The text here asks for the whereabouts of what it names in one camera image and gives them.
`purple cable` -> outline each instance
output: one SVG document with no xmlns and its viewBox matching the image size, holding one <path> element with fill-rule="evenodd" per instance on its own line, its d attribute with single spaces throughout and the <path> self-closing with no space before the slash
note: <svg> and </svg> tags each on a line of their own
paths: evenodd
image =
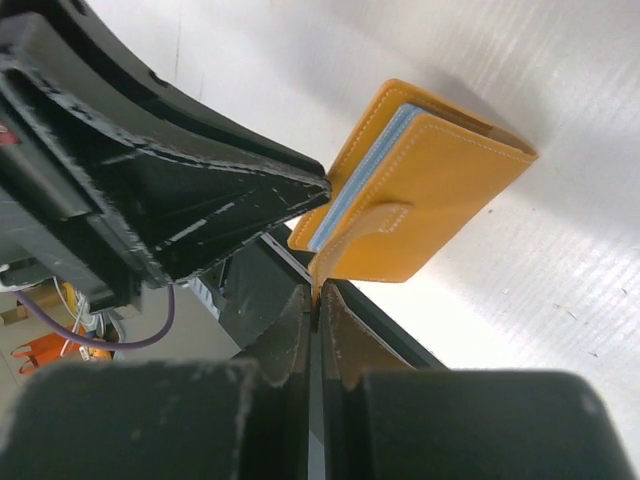
<svg viewBox="0 0 640 480">
<path fill-rule="evenodd" d="M 171 330 L 171 326 L 173 325 L 173 320 L 176 316 L 176 296 L 173 292 L 173 287 L 169 285 L 167 287 L 167 300 L 168 300 L 168 312 L 167 312 L 167 321 L 164 326 L 160 329 L 158 333 L 152 335 L 149 338 L 144 340 L 140 340 L 137 342 L 129 342 L 129 343 L 109 343 L 109 342 L 99 342 L 97 340 L 92 340 L 90 338 L 85 338 L 82 335 L 78 335 L 77 333 L 70 332 L 58 322 L 56 322 L 53 318 L 47 315 L 33 300 L 31 300 L 26 293 L 24 292 L 13 292 L 20 303 L 22 303 L 25 307 L 27 307 L 31 313 L 33 313 L 37 318 L 42 320 L 44 323 L 49 325 L 54 332 L 56 332 L 61 337 L 64 337 L 73 343 L 77 343 L 79 345 L 84 345 L 85 347 L 93 347 L 99 348 L 101 350 L 108 350 L 111 352 L 120 351 L 120 350 L 136 350 L 138 348 L 148 347 L 156 343 L 158 340 L 162 339 L 169 330 Z"/>
</svg>

